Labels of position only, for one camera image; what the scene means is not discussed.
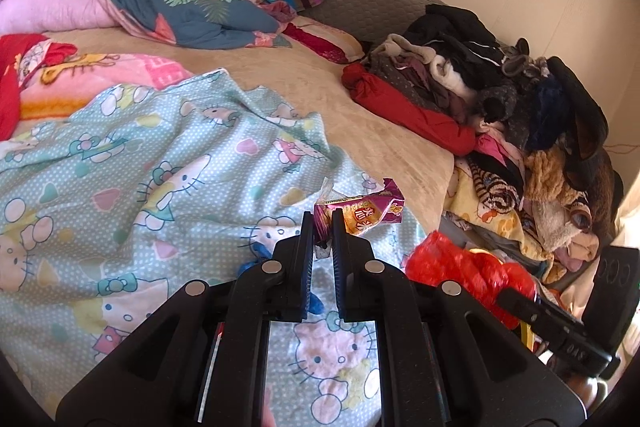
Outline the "red plastic bag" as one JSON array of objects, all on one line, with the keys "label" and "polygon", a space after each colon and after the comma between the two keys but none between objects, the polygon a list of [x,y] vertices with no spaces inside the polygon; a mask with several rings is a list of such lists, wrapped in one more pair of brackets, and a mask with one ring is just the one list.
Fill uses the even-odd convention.
[{"label": "red plastic bag", "polygon": [[405,271],[410,280],[425,285],[458,283],[507,329],[515,329],[520,320],[498,305],[500,291],[513,288],[528,300],[537,295],[534,278],[518,263],[500,261],[486,251],[467,251],[439,231],[414,248]]}]

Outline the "blue crumpled cloth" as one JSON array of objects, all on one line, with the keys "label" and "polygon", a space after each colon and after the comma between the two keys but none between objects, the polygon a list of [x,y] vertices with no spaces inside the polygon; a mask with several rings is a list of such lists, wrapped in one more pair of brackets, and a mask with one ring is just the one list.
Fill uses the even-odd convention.
[{"label": "blue crumpled cloth", "polygon": [[[262,272],[267,275],[277,275],[281,280],[286,280],[286,266],[279,260],[274,259],[273,255],[268,251],[265,245],[257,243],[255,246],[255,259],[246,263],[243,263],[238,270],[238,277],[249,269],[259,267]],[[320,315],[326,308],[322,301],[314,295],[311,291],[307,291],[305,296],[307,297],[306,312],[314,315]]]}]

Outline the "beige bed cover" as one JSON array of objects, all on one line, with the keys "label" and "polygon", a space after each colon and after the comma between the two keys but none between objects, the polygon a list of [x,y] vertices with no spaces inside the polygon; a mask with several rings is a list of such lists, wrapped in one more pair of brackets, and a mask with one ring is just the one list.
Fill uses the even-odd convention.
[{"label": "beige bed cover", "polygon": [[352,101],[342,68],[294,42],[289,48],[197,50],[130,36],[120,28],[51,32],[81,53],[144,53],[170,58],[193,74],[219,67],[244,90],[278,92],[300,115],[321,115],[328,141],[341,147],[366,173],[392,178],[425,231],[439,227],[454,156],[419,135],[378,117]]}]

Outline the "yellow cartoon blanket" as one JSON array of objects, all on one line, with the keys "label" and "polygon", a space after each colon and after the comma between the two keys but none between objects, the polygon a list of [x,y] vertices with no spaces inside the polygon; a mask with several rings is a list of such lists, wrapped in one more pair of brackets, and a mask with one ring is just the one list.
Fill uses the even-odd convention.
[{"label": "yellow cartoon blanket", "polygon": [[444,210],[462,221],[462,228],[480,236],[487,249],[500,249],[542,283],[559,282],[567,274],[555,255],[545,251],[537,239],[525,231],[521,216],[515,210],[501,212],[478,199],[472,169],[463,158],[454,161]]}]

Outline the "tiger stripe garment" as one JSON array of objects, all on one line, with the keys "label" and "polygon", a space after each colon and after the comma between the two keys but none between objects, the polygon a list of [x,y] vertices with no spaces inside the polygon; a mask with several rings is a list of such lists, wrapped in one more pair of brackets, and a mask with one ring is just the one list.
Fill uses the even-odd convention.
[{"label": "tiger stripe garment", "polygon": [[505,161],[473,152],[466,161],[478,200],[491,210],[507,213],[518,208],[524,193],[524,179],[520,169],[506,158]]}]

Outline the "red folded garment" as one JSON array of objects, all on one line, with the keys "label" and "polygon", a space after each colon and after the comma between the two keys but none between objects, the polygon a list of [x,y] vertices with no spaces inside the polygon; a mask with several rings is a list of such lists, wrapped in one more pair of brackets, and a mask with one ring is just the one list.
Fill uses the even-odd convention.
[{"label": "red folded garment", "polygon": [[342,85],[352,101],[374,115],[408,129],[421,138],[448,150],[454,156],[473,152],[476,133],[451,117],[413,104],[382,78],[367,72],[360,64],[347,65]]}]

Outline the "mustard fuzzy garment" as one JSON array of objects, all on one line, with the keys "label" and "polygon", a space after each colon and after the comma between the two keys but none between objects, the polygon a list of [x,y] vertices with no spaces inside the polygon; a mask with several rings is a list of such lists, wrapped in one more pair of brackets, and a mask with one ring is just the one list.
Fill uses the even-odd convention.
[{"label": "mustard fuzzy garment", "polygon": [[524,158],[524,165],[525,197],[532,202],[555,200],[568,206],[582,195],[565,178],[565,154],[558,146],[536,150]]}]

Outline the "light blue Hello Kitty sheet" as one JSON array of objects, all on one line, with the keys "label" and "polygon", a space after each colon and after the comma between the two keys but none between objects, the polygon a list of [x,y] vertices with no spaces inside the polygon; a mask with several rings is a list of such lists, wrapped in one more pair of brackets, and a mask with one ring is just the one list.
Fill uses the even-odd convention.
[{"label": "light blue Hello Kitty sheet", "polygon": [[[323,180],[333,196],[383,181],[326,141],[319,115],[217,69],[105,113],[105,91],[1,153],[1,421],[199,426],[224,326],[257,243],[297,246]],[[423,237],[406,206],[360,235],[400,265]],[[320,315],[273,324],[266,421],[375,426],[376,332],[338,314],[330,241],[314,234]]]}]

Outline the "black clothes pile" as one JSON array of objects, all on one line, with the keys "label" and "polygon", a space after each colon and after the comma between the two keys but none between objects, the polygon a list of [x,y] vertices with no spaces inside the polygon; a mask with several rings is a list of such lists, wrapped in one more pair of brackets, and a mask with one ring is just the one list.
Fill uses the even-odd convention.
[{"label": "black clothes pile", "polygon": [[608,121],[559,57],[531,57],[524,38],[504,46],[473,12],[435,3],[402,36],[444,60],[446,87],[487,124],[502,124],[506,142],[527,153],[557,145],[570,187],[593,184]]}]

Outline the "pink cartoon blanket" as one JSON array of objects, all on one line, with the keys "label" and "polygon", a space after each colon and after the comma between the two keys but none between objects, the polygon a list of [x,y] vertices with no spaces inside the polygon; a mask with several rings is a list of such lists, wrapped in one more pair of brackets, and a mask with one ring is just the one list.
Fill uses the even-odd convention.
[{"label": "pink cartoon blanket", "polygon": [[107,115],[192,76],[180,63],[149,54],[88,53],[38,68],[20,95],[23,120],[63,118],[105,91]]}]

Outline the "red cartoon print garment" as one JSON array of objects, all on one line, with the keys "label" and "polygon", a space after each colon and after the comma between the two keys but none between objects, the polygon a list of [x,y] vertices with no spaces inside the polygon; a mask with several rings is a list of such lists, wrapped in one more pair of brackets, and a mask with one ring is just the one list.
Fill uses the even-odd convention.
[{"label": "red cartoon print garment", "polygon": [[9,34],[1,37],[1,140],[11,138],[21,119],[21,92],[44,66],[62,64],[78,49],[43,34]]}]

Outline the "blue floral quilt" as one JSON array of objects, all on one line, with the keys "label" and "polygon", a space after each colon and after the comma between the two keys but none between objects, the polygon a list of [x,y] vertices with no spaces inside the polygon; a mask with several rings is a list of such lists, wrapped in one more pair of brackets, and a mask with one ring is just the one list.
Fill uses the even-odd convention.
[{"label": "blue floral quilt", "polygon": [[287,44],[281,23],[252,0],[1,0],[5,35],[109,27],[189,49]]}]

